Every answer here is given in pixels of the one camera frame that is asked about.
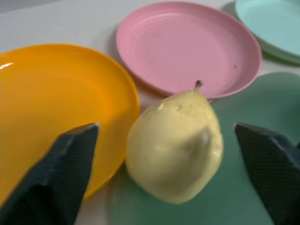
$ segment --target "stacked plates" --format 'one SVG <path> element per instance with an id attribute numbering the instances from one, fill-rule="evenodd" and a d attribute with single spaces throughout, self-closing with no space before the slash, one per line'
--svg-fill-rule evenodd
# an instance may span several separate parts
<path id="1" fill-rule="evenodd" d="M 236 11 L 264 51 L 300 64 L 299 0 L 237 0 Z"/>

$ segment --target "pear stem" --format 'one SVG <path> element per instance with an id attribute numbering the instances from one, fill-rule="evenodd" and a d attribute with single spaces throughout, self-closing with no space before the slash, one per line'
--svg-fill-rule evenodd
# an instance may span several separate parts
<path id="1" fill-rule="evenodd" d="M 198 92 L 202 85 L 203 85 L 203 82 L 200 80 L 197 80 L 195 83 L 195 91 Z"/>

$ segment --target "orange plate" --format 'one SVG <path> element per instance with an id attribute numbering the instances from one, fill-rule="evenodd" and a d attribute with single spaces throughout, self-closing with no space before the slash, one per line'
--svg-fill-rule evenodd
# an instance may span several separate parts
<path id="1" fill-rule="evenodd" d="M 135 85 L 115 61 L 74 45 L 34 45 L 0 55 L 0 205 L 63 132 L 101 126 L 85 198 L 118 170 L 139 114 Z"/>

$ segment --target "green plate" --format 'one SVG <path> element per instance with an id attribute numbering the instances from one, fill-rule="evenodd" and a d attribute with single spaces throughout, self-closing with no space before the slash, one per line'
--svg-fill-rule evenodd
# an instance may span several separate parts
<path id="1" fill-rule="evenodd" d="M 300 63 L 300 0 L 237 0 L 235 9 L 264 51 Z"/>
<path id="2" fill-rule="evenodd" d="M 300 141 L 300 76 L 273 73 L 257 78 L 243 92 L 218 100 L 225 154 L 219 171 L 191 201 L 176 206 L 139 188 L 123 168 L 107 197 L 109 225 L 273 225 L 249 181 L 233 133 L 245 122 Z"/>

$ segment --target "pink plate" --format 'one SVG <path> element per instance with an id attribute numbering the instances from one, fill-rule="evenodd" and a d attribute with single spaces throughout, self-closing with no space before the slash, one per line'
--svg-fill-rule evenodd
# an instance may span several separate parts
<path id="1" fill-rule="evenodd" d="M 156 3 L 134 11 L 118 27 L 117 47 L 128 68 L 171 95 L 193 89 L 209 99 L 235 94 L 257 76 L 262 54 L 236 19 L 211 7 Z"/>

